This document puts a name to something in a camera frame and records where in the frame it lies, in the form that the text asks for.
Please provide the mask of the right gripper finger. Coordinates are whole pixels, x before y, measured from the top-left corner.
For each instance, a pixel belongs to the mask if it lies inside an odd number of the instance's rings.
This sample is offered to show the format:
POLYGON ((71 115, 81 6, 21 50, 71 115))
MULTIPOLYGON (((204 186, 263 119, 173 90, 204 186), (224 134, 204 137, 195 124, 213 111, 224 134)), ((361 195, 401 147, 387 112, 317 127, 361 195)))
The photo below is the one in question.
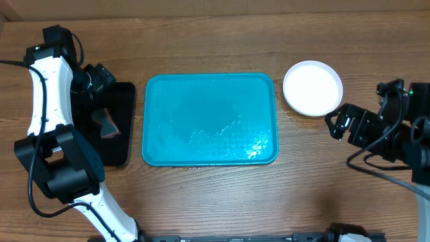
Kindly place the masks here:
POLYGON ((329 130, 347 130, 350 127, 353 119, 356 117, 355 111, 355 105, 343 104, 325 116, 326 125, 328 126, 329 130))
POLYGON ((341 140, 345 131, 349 129, 351 117, 340 112, 331 112, 327 114, 327 127, 332 138, 341 140))

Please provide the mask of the white plate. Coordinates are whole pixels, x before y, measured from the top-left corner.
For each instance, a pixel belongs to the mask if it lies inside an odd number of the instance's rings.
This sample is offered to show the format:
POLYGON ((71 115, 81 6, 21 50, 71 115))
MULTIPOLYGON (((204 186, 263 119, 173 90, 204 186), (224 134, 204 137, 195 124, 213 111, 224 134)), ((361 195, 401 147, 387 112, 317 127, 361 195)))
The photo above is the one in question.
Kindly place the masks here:
POLYGON ((343 98, 343 84, 337 72, 325 63, 305 60, 285 74, 282 91, 297 113, 319 117, 335 110, 343 98))

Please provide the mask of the orange sponge with dark scourer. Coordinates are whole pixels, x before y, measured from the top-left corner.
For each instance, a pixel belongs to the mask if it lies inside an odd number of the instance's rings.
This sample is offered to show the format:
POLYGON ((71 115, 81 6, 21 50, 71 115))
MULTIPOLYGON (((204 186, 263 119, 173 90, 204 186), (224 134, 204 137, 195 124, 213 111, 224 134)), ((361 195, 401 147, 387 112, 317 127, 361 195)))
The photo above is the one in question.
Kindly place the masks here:
POLYGON ((113 138, 120 134, 120 131, 107 108, 98 109, 92 112, 91 119, 100 126, 100 136, 102 139, 113 138))

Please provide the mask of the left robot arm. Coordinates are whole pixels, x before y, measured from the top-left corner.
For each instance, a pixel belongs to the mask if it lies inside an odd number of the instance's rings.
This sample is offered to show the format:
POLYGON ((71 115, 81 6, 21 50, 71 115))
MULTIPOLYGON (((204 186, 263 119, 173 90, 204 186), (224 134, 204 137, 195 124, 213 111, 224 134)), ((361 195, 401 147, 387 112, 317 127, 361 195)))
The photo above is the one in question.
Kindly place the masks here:
POLYGON ((114 76, 103 66, 81 68, 83 58, 66 44, 27 49, 18 66, 33 81, 33 111, 28 136, 14 144, 28 172, 28 200, 41 217, 52 218, 72 208, 81 212, 106 241, 140 241, 138 223, 107 189, 99 153, 75 128, 73 96, 94 96, 114 76))

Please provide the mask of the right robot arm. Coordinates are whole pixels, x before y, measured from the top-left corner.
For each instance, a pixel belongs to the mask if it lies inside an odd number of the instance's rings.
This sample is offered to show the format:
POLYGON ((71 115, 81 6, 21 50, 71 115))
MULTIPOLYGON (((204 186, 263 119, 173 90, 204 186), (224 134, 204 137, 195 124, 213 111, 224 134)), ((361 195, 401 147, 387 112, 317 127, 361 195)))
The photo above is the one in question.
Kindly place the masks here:
POLYGON ((330 135, 359 147, 346 165, 412 191, 419 208, 419 241, 429 240, 429 84, 378 83, 380 110, 343 104, 325 116, 330 135))

